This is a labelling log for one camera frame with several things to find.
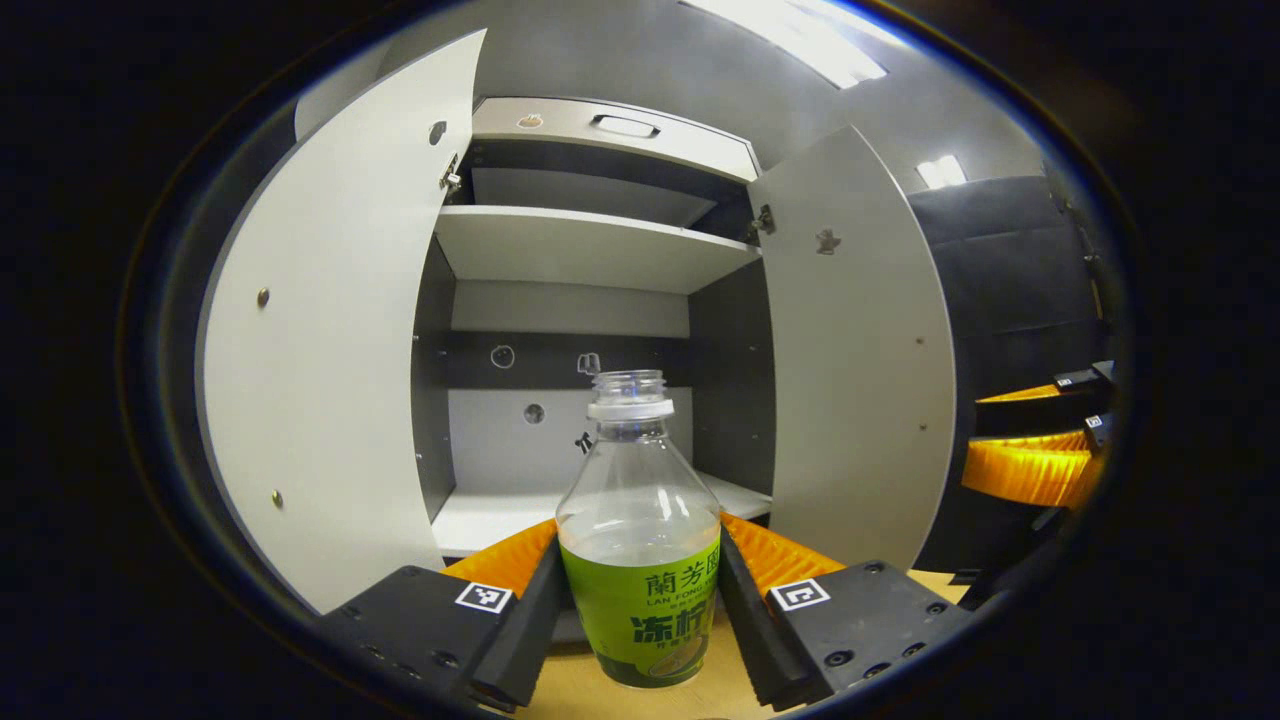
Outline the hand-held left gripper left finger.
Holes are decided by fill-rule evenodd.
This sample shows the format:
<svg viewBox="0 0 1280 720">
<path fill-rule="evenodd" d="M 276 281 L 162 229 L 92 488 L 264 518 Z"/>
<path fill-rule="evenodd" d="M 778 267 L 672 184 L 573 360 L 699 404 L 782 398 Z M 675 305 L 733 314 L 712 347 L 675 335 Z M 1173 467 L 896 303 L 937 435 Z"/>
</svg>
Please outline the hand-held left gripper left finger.
<svg viewBox="0 0 1280 720">
<path fill-rule="evenodd" d="M 440 571 L 396 569 L 314 630 L 403 701 L 513 712 L 532 701 L 567 593 L 550 519 Z"/>
</svg>

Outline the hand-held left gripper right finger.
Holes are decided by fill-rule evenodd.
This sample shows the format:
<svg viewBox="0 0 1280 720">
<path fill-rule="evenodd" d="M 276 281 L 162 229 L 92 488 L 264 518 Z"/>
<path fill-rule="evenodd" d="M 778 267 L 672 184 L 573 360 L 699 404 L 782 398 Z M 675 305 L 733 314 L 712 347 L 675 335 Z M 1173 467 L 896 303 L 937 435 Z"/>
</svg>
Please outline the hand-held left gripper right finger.
<svg viewBox="0 0 1280 720">
<path fill-rule="evenodd" d="M 878 559 L 845 565 L 722 514 L 719 596 L 760 705 L 858 701 L 963 635 L 974 612 Z"/>
</svg>

